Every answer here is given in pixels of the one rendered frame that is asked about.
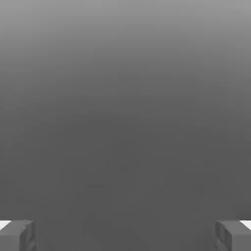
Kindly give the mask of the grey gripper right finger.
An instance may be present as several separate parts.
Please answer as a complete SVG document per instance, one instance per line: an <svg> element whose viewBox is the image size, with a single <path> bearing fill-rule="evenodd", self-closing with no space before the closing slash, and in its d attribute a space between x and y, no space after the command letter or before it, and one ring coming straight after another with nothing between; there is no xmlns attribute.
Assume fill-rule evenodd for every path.
<svg viewBox="0 0 251 251"><path fill-rule="evenodd" d="M214 251L251 251L251 220L216 221Z"/></svg>

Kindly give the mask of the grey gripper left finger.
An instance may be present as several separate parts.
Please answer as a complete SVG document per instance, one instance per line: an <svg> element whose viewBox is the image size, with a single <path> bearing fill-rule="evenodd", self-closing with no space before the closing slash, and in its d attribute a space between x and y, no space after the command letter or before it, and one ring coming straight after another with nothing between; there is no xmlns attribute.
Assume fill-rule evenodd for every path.
<svg viewBox="0 0 251 251"><path fill-rule="evenodd" d="M36 222L0 220L0 251L37 251Z"/></svg>

